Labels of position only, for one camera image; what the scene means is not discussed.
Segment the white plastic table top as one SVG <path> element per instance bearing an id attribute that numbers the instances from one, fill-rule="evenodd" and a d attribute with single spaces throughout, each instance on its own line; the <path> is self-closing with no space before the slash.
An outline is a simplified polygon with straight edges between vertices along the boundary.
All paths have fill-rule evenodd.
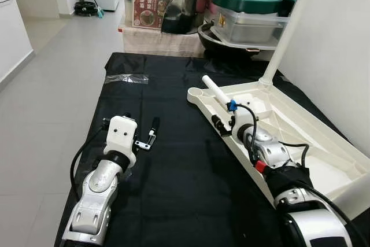
<path id="1" fill-rule="evenodd" d="M 232 99 L 248 105 L 257 114 L 259 128 L 269 131 L 276 139 L 285 143 L 307 143 L 307 168 L 313 186 L 330 198 L 330 193 L 346 186 L 363 175 L 370 174 L 370 160 L 352 146 L 340 134 L 297 104 L 285 93 L 262 87 L 259 82 L 241 83 L 220 88 Z M 233 136 L 220 136 L 215 130 L 211 115 L 218 115 L 228 124 L 232 113 L 227 112 L 217 102 L 210 89 L 191 87 L 187 90 L 187 100 L 195 104 L 206 118 L 206 122 L 247 170 L 256 185 L 261 189 L 262 198 L 274 200 L 264 178 L 252 166 L 244 144 Z"/>

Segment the black tablecloth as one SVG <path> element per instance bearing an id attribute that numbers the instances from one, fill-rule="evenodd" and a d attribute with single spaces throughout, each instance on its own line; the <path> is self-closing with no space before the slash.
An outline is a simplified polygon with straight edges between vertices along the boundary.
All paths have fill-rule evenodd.
<path id="1" fill-rule="evenodd" d="M 104 247 L 281 247 L 279 215 L 187 89 L 210 75 L 220 85 L 254 82 L 267 63 L 114 52 L 106 76 L 131 73 L 147 83 L 105 82 L 76 170 L 76 188 L 102 155 L 105 118 L 127 115 L 161 131 L 127 173 L 113 203 Z"/>

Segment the clear tape strip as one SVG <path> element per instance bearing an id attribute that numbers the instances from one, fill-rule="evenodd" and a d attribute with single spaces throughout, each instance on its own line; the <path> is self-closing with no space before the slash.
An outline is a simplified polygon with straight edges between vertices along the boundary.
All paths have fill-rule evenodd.
<path id="1" fill-rule="evenodd" d="M 116 75 L 106 75 L 104 78 L 104 84 L 113 82 L 148 84 L 150 82 L 150 78 L 144 73 L 117 73 Z"/>

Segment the black wok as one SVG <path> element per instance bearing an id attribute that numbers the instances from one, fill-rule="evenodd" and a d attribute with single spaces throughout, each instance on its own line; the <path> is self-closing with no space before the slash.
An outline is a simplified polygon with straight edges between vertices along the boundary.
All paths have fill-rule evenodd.
<path id="1" fill-rule="evenodd" d="M 211 31 L 213 23 L 204 23 L 198 28 L 198 36 L 206 58 L 246 58 L 248 60 L 269 60 L 274 54 L 273 50 L 239 49 L 227 46 Z"/>

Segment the clear plastic storage container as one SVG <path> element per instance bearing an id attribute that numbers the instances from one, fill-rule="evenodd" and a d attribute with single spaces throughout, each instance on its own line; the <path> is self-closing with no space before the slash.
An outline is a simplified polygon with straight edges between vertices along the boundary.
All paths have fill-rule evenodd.
<path id="1" fill-rule="evenodd" d="M 287 17 L 253 14 L 220 9 L 212 32 L 230 43 L 267 43 L 278 37 L 287 25 Z"/>

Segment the red printed carton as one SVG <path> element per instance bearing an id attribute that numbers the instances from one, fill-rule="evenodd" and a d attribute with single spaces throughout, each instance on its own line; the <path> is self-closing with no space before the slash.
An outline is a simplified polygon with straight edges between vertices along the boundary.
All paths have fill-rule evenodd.
<path id="1" fill-rule="evenodd" d="M 132 27 L 160 30 L 169 1 L 132 0 Z"/>

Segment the black glossy bag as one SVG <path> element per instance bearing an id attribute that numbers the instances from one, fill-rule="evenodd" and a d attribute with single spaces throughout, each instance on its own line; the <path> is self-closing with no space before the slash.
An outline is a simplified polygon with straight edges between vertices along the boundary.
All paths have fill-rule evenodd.
<path id="1" fill-rule="evenodd" d="M 165 9 L 161 32 L 190 35 L 196 32 L 197 0 L 171 0 Z"/>

